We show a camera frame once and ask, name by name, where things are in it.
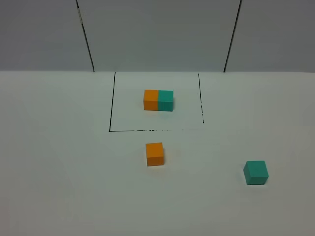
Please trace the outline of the template orange cube block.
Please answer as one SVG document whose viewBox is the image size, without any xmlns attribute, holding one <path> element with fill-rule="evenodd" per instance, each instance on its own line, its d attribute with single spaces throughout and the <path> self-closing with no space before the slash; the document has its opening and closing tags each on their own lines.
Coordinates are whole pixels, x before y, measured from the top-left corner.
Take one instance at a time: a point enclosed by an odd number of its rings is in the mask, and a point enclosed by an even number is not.
<svg viewBox="0 0 315 236">
<path fill-rule="evenodd" d="M 143 97 L 144 110 L 158 111 L 158 90 L 145 90 Z"/>
</svg>

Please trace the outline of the template teal cube block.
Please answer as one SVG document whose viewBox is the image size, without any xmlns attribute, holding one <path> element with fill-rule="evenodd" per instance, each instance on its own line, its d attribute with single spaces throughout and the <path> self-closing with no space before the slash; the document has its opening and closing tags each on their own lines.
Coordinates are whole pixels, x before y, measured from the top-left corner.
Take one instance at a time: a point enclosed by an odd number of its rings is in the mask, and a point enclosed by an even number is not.
<svg viewBox="0 0 315 236">
<path fill-rule="evenodd" d="M 158 110 L 159 111 L 173 111 L 174 106 L 174 91 L 159 90 L 158 93 Z"/>
</svg>

